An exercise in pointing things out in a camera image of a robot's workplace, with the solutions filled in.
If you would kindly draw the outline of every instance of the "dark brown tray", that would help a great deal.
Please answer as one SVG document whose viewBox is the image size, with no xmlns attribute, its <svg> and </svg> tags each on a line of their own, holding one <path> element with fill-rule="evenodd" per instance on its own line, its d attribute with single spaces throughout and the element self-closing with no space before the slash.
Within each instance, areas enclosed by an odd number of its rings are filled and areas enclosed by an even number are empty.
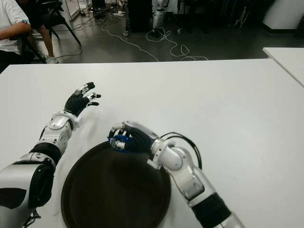
<svg viewBox="0 0 304 228">
<path fill-rule="evenodd" d="M 104 142 L 73 166 L 61 194 L 68 228 L 156 228 L 171 197 L 169 175 L 149 155 L 121 153 Z"/>
</svg>

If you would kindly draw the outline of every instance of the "person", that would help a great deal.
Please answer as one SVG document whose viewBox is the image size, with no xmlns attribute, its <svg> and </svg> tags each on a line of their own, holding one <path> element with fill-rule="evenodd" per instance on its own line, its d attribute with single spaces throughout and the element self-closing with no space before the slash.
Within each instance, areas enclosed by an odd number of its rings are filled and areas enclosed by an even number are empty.
<svg viewBox="0 0 304 228">
<path fill-rule="evenodd" d="M 31 31 L 29 19 L 15 0 L 0 1 L 0 73 L 10 64 L 22 64 L 21 40 Z"/>
<path fill-rule="evenodd" d="M 48 30 L 43 24 L 41 18 L 40 9 L 35 0 L 16 0 L 19 6 L 23 9 L 25 14 L 28 16 L 30 24 L 33 29 L 41 34 L 44 44 L 48 51 L 46 56 L 46 63 L 53 64 L 58 63 L 58 60 L 54 57 L 52 38 L 50 37 Z M 37 50 L 36 43 L 32 34 L 28 37 L 31 45 Z"/>
</svg>

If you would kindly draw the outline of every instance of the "person's arm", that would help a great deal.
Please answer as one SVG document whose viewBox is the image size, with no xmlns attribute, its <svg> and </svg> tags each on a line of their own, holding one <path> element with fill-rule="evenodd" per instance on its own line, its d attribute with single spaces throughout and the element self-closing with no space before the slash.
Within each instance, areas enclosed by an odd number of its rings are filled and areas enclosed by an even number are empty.
<svg viewBox="0 0 304 228">
<path fill-rule="evenodd" d="M 0 30 L 0 40 L 9 39 L 17 35 L 29 33 L 31 27 L 29 24 L 24 22 L 18 22 L 6 29 Z"/>
</svg>

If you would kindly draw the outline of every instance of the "white desk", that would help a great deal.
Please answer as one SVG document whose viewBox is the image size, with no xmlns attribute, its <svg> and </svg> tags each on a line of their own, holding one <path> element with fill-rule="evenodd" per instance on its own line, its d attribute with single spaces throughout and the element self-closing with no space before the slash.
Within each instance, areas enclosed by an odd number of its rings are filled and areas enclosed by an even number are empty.
<svg viewBox="0 0 304 228">
<path fill-rule="evenodd" d="M 0 168 L 32 149 L 78 86 L 93 81 L 103 95 L 102 106 L 83 111 L 32 228 L 65 228 L 60 193 L 70 168 L 126 119 L 190 137 L 247 228 L 303 225 L 304 90 L 271 59 L 10 66 L 0 79 Z M 161 228 L 184 227 L 200 225 L 173 187 Z"/>
<path fill-rule="evenodd" d="M 263 51 L 304 87 L 304 48 L 265 47 Z"/>
</svg>

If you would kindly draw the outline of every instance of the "chair leg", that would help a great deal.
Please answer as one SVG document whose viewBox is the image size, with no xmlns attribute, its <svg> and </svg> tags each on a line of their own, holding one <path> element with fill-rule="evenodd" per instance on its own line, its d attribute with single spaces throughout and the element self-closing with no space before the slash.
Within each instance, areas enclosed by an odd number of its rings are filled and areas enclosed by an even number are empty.
<svg viewBox="0 0 304 228">
<path fill-rule="evenodd" d="M 51 31 L 52 33 L 54 33 L 54 35 L 57 37 L 57 39 L 59 39 L 58 34 L 52 28 L 50 28 L 49 31 Z"/>
<path fill-rule="evenodd" d="M 42 63 L 46 63 L 45 59 L 33 48 L 27 38 L 22 39 L 23 43 L 29 47 L 29 49 L 39 58 Z"/>
<path fill-rule="evenodd" d="M 67 27 L 67 29 L 70 31 L 70 33 L 73 35 L 73 37 L 75 38 L 75 40 L 77 41 L 77 43 L 81 46 L 81 43 L 79 41 L 79 39 L 77 38 L 77 36 L 75 35 L 75 33 L 72 31 L 72 29 L 69 27 L 69 25 L 65 22 L 65 25 Z"/>
</svg>

